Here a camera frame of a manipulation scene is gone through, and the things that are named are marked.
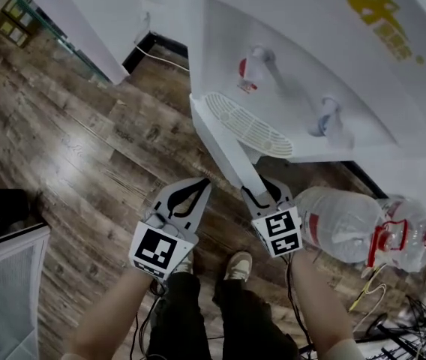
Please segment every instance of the person's leg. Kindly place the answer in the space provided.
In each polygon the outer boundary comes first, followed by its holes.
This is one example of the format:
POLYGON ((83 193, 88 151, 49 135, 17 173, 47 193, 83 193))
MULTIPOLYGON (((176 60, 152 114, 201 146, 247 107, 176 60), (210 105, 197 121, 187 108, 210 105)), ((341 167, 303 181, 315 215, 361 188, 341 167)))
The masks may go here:
POLYGON ((151 356, 154 359, 154 355, 167 360, 211 358, 203 316, 198 306, 200 281, 187 268, 181 271, 184 263, 169 276, 166 294, 154 309, 148 358, 151 356))
POLYGON ((294 360, 296 343, 272 322, 268 304, 244 285, 251 272, 251 255, 237 253, 217 283, 214 301, 223 315, 223 359, 294 360))

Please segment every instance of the hardwood floor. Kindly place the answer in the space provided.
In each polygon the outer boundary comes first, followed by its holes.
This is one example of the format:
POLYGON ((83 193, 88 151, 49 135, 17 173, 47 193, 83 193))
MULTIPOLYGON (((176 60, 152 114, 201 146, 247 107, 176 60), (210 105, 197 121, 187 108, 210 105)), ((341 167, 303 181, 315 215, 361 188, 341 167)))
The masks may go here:
MULTIPOLYGON (((153 54, 182 65, 188 61, 156 46, 153 54)), ((222 333, 221 315, 211 302, 225 257, 253 254, 249 287, 272 305, 275 322, 305 344, 284 286, 284 264, 272 259, 251 234, 239 192, 223 178, 194 131, 189 76, 144 58, 121 85, 99 80, 41 32, 25 49, 0 38, 0 188, 23 188, 52 233, 40 288, 42 359, 58 359, 86 308, 128 266, 132 233, 143 211, 164 185, 191 176, 214 182, 199 226, 196 264, 202 280, 200 306, 209 337, 222 333)), ((339 163, 290 164, 263 158, 258 170, 286 182, 293 195, 312 185, 368 194, 339 163)), ((360 271, 316 249, 316 266, 346 306, 365 285, 360 271)), ((405 294, 417 290, 410 276, 386 269, 379 281, 388 292, 378 311, 396 314, 405 294)), ((353 311, 359 321, 377 302, 365 298, 353 311)), ((152 305, 148 296, 140 322, 152 305)), ((115 359, 127 359, 133 329, 115 359)), ((214 359, 222 340, 210 341, 214 359)), ((142 356, 135 349, 135 359, 142 356)))

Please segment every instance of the power cord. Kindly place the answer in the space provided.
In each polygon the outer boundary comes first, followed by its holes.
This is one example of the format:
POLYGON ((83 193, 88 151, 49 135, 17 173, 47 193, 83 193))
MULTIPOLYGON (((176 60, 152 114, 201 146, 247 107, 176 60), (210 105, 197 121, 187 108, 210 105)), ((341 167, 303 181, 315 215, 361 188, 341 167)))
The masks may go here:
MULTIPOLYGON (((164 296, 166 293, 166 289, 162 283, 158 283, 156 280, 153 280, 150 283, 150 292, 155 296, 155 300, 153 301, 153 304, 151 305, 151 308, 148 312, 148 315, 146 315, 146 319, 143 321, 141 327, 139 328, 139 334, 138 334, 138 343, 139 348, 141 349, 141 353, 145 356, 143 357, 146 359, 146 351, 145 351, 145 345, 144 345, 144 336, 146 327, 148 326, 150 316, 152 315, 152 311, 155 309, 156 304, 160 301, 160 299, 164 296)), ((135 341, 137 340, 137 332, 138 332, 138 314, 135 316, 135 322, 136 322, 136 328, 135 332, 133 333, 133 343, 131 344, 130 349, 130 360, 133 360, 133 351, 135 348, 135 341)))
POLYGON ((156 57, 156 56, 150 55, 149 53, 147 53, 147 52, 145 52, 143 49, 141 49, 141 48, 138 46, 138 44, 136 44, 136 43, 135 43, 135 47, 136 47, 136 49, 137 49, 137 50, 139 50, 139 51, 140 51, 143 55, 148 56, 148 57, 149 57, 149 58, 151 58, 151 59, 160 60, 161 62, 165 62, 165 63, 171 64, 171 65, 174 65, 175 67, 181 68, 183 71, 190 72, 190 70, 189 70, 188 68, 182 67, 181 65, 176 64, 176 63, 174 63, 173 61, 166 60, 165 58, 161 58, 161 57, 156 57))
POLYGON ((308 359, 311 359, 311 351, 313 350, 313 344, 311 343, 310 335, 308 334, 307 329, 303 325, 302 317, 300 316, 300 311, 298 306, 295 303, 295 300, 293 298, 293 291, 292 291, 292 284, 291 284, 291 266, 293 261, 293 255, 288 255, 288 259, 285 259, 281 256, 281 259, 286 264, 286 271, 285 271, 285 280, 286 280, 286 286, 288 287, 288 300, 291 303, 291 306, 293 308, 293 312, 295 313, 296 321, 298 322, 298 325, 300 326, 301 330, 304 333, 304 336, 306 337, 306 341, 308 343, 308 346, 310 347, 310 350, 308 352, 308 359))
POLYGON ((368 282, 364 285, 363 289, 361 290, 361 292, 359 293, 358 297, 356 298, 356 300, 351 304, 351 306, 348 309, 348 312, 353 311, 353 309, 356 308, 356 306, 358 305, 358 303, 360 302, 360 300, 363 298, 364 295, 371 295, 373 293, 375 293, 377 290, 382 290, 382 295, 379 298, 378 302, 375 304, 375 306, 373 307, 372 310, 370 310, 370 312, 367 313, 367 315, 365 317, 363 317, 358 324, 355 325, 355 327, 353 328, 353 332, 358 331, 358 329, 360 328, 360 326, 363 324, 363 322, 369 317, 371 316, 371 314, 378 308, 378 306, 380 305, 380 303, 383 301, 383 298, 385 297, 386 294, 386 284, 381 283, 379 286, 377 286, 375 289, 370 291, 370 285, 373 283, 373 280, 378 276, 378 274, 386 267, 386 264, 383 264, 382 266, 380 266, 379 268, 375 269, 375 271, 373 272, 373 274, 370 277, 370 280, 368 280, 368 282))

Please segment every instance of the baseboard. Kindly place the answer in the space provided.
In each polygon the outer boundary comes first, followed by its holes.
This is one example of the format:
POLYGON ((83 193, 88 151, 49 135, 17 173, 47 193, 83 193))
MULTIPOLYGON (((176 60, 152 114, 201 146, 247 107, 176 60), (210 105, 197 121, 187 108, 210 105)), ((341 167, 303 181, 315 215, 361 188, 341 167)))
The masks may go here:
MULTIPOLYGON (((188 48, 184 44, 171 40, 167 37, 160 36, 159 34, 155 34, 153 32, 149 32, 143 38, 143 40, 139 42, 138 47, 148 53, 155 44, 161 45, 167 50, 177 53, 186 59, 188 58, 188 48)), ((126 69, 128 73, 131 74, 144 57, 145 55, 143 52, 135 48, 123 62, 124 69, 126 69)))
POLYGON ((388 199, 385 192, 371 179, 370 176, 354 161, 342 161, 341 162, 353 175, 355 175, 361 182, 366 185, 373 195, 378 199, 388 199))

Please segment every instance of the plastic water bottle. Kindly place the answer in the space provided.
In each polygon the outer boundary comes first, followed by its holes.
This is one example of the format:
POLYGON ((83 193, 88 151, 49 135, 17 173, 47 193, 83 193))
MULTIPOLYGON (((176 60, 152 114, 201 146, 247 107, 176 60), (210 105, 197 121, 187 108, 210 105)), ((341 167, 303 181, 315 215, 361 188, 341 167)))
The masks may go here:
POLYGON ((378 199, 377 202, 391 221, 406 221, 405 235, 401 224, 392 226, 392 243, 400 249, 389 252, 393 264, 406 272, 420 272, 426 266, 426 209, 414 199, 394 197, 378 199))
POLYGON ((365 262, 372 235, 386 221, 371 197, 327 187, 312 187, 295 198, 304 240, 345 263, 365 262))

